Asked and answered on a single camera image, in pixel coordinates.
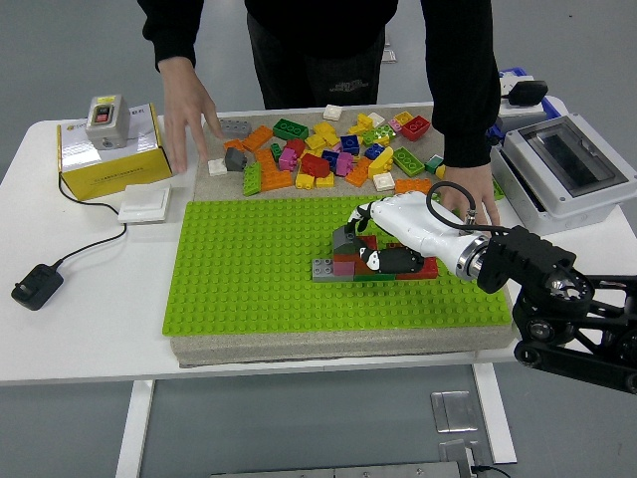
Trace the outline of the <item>person's right hand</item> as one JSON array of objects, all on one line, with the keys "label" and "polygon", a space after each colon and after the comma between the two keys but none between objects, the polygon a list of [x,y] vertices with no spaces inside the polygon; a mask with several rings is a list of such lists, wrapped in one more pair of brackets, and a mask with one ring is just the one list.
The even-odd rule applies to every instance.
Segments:
[{"label": "person's right hand", "polygon": [[191,61],[172,57],[157,64],[164,92],[164,130],[168,158],[174,172],[187,170],[186,133],[194,140],[199,159],[206,161],[208,148],[203,121],[222,138],[216,106],[200,82]]}]

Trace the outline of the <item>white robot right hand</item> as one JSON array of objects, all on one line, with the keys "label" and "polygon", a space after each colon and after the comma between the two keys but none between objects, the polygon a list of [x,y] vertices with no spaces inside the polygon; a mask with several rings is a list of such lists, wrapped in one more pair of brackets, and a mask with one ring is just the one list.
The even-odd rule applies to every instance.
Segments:
[{"label": "white robot right hand", "polygon": [[415,273],[424,259],[437,257],[457,277],[471,281],[482,268],[489,238],[473,226],[469,233],[459,230],[462,221],[430,197],[411,191],[357,206],[344,230],[362,231],[373,221],[396,238],[402,246],[381,251],[368,248],[355,238],[353,244],[369,269],[380,274]]}]

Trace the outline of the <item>person's left hand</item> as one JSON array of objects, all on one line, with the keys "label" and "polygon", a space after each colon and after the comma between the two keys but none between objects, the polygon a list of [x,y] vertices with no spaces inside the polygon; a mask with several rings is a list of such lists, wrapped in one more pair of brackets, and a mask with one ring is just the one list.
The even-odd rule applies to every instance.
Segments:
[{"label": "person's left hand", "polygon": [[[444,173],[444,180],[464,187],[474,198],[477,206],[479,224],[501,224],[500,213],[496,205],[493,188],[492,169],[489,164],[477,167],[451,167]],[[441,204],[450,211],[458,210],[464,216],[469,208],[467,197],[453,187],[440,189]]]}]

